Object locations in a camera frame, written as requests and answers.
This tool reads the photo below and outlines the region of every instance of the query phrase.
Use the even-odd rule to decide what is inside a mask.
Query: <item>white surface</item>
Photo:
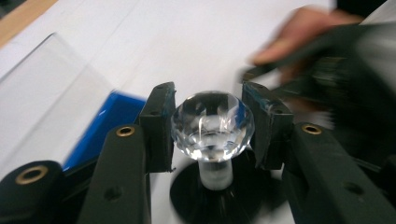
[[[379,23],[379,22],[395,22],[396,21],[396,0],[387,0],[370,16],[368,16],[362,24]]]
[[[0,176],[29,161],[65,160],[111,90],[49,36],[0,82]]]
[[[154,86],[174,81],[177,104],[198,91],[237,93],[236,75],[248,65],[249,56],[292,10],[308,4],[331,7],[329,0],[59,0],[0,49],[0,77],[46,36],[57,33],[115,89],[148,97]],[[263,82],[274,85],[276,79]],[[0,122],[5,122],[6,111],[1,108]],[[34,123],[26,116],[14,118],[18,124]],[[6,145],[5,134],[0,136],[0,146]],[[10,150],[1,148],[1,155]],[[46,159],[48,152],[37,155]],[[63,161],[64,155],[52,159]],[[176,151],[174,165],[182,160]],[[8,163],[17,166],[18,158]],[[153,223],[177,222],[167,197],[171,175],[158,175],[155,180]],[[286,205],[282,209],[289,211]],[[262,223],[292,223],[292,217],[280,211]]]

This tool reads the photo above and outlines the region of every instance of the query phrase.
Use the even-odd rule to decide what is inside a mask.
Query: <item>faceted glass ball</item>
[[[177,108],[171,123],[177,147],[197,161],[227,161],[245,149],[254,133],[250,109],[220,91],[189,97]]]

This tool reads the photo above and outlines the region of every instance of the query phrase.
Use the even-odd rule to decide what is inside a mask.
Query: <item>white stem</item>
[[[198,161],[202,184],[207,189],[222,190],[233,183],[233,165],[231,160],[222,162]]]

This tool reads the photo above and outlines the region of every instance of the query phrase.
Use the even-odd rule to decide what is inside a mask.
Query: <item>black plastic part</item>
[[[240,81],[247,82],[253,78],[263,76],[276,68],[297,63],[300,60],[304,60],[309,57],[318,56],[319,54],[330,48],[332,44],[333,42],[330,36],[322,35],[317,39],[314,39],[310,43],[304,45],[303,48],[295,50],[293,53],[278,61],[272,63],[265,63],[256,67],[249,68],[245,73],[242,74],[242,76],[240,77]]]
[[[296,223],[395,222],[395,209],[329,131],[297,124],[290,145],[301,170],[286,163],[283,180]]]
[[[175,84],[167,82],[152,90],[139,115],[139,125],[148,138],[148,171],[151,173],[172,171],[174,145],[170,121],[175,110]]]
[[[385,2],[386,0],[368,0],[362,4],[360,0],[337,0],[336,5],[337,9],[343,10],[348,14],[366,18]]]
[[[383,41],[382,31],[395,27],[390,22],[333,29],[331,49],[313,64],[310,74],[332,108],[335,138],[352,156],[377,166],[396,153],[396,95],[370,61],[385,61],[375,49],[390,55],[391,48],[386,51],[373,43]]]
[[[146,157],[141,127],[124,125],[110,131],[78,223],[150,223]]]
[[[60,203],[64,173],[55,161],[34,161],[0,183],[0,223],[50,223]]]
[[[265,170],[282,167],[282,151],[290,139],[293,115],[283,103],[264,86],[246,82],[242,101],[254,116],[255,133],[250,142],[256,166]]]
[[[328,108],[329,104],[326,103],[326,96],[323,94],[322,89],[317,85],[316,81],[311,76],[307,75],[309,72],[310,71],[306,72],[306,74],[301,74],[294,80],[271,90],[271,92],[273,95],[285,101],[298,97],[316,106]]]
[[[388,194],[393,206],[396,206],[396,155],[391,155],[379,173],[379,186]]]
[[[98,157],[64,171],[64,196],[52,224],[73,224],[87,195]]]

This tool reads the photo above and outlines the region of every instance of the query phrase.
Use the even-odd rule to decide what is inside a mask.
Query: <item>wooden edge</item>
[[[57,0],[26,0],[0,20],[0,48],[35,19],[41,16]]]

